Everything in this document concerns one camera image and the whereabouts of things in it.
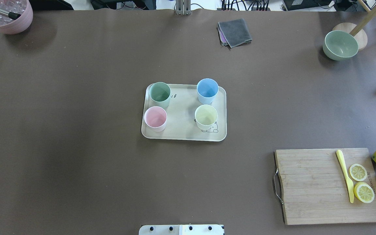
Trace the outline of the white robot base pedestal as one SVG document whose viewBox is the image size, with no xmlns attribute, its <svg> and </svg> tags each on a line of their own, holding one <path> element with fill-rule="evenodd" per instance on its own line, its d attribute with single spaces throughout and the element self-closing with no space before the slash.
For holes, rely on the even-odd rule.
<svg viewBox="0 0 376 235">
<path fill-rule="evenodd" d="M 139 235 L 224 235 L 224 225 L 186 224 L 186 225 L 144 225 Z"/>
</svg>

